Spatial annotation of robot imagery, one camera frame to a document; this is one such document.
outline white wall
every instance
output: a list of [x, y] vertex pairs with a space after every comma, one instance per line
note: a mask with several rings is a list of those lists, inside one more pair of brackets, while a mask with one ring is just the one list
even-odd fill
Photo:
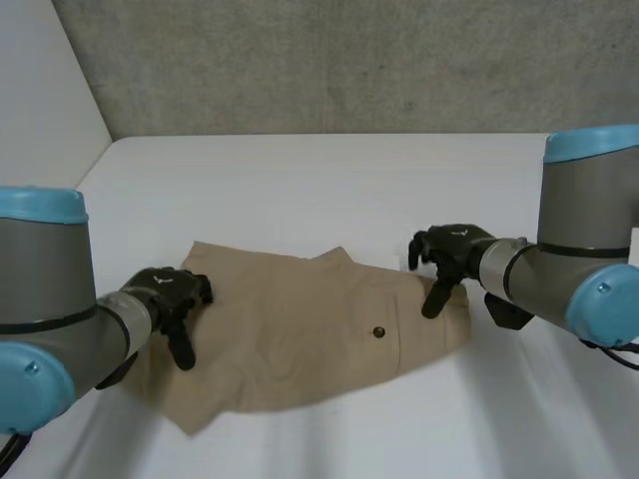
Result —
[[50, 0], [1, 0], [0, 184], [75, 187], [110, 144]]

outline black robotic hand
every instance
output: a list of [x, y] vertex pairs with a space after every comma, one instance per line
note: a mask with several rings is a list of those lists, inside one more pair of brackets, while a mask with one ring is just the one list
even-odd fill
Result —
[[213, 302], [213, 291], [207, 277], [185, 269], [148, 267], [136, 273], [122, 291], [139, 299], [149, 310], [153, 330], [167, 336], [178, 367], [185, 371], [193, 368], [196, 354], [185, 320], [199, 301], [204, 304]]
[[479, 264], [486, 249], [496, 238], [475, 225], [446, 225], [417, 232], [408, 246], [408, 268], [433, 262], [437, 266], [435, 281], [421, 314], [437, 317], [464, 278], [479, 279]]

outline light blue cap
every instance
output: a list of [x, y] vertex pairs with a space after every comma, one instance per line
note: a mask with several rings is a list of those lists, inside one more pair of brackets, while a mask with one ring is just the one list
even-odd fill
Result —
[[639, 336], [639, 268], [605, 266], [583, 281], [570, 298], [568, 327], [600, 346], [627, 344]]
[[639, 147], [639, 125], [581, 128], [546, 138], [543, 163], [580, 160]]
[[58, 359], [23, 342], [0, 342], [0, 433], [27, 434], [76, 400], [71, 376]]
[[89, 220], [84, 197], [75, 190], [0, 187], [0, 219], [78, 225]]

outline metal cylinder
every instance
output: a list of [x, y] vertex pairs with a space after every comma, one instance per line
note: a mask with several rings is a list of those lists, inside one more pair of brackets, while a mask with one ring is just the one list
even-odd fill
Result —
[[613, 251], [630, 246], [639, 220], [639, 149], [546, 163], [540, 244]]
[[60, 319], [95, 302], [87, 224], [0, 219], [0, 324]]

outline white tabletop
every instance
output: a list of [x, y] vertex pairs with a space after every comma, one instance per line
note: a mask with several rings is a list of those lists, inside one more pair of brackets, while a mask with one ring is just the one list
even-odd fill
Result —
[[[433, 224], [535, 238], [542, 135], [128, 139], [81, 184], [98, 293], [178, 265], [193, 240], [405, 268]], [[194, 438], [118, 388], [34, 436], [25, 477], [387, 479], [636, 477], [635, 374], [541, 319], [494, 325], [469, 285], [473, 338], [388, 384]]]

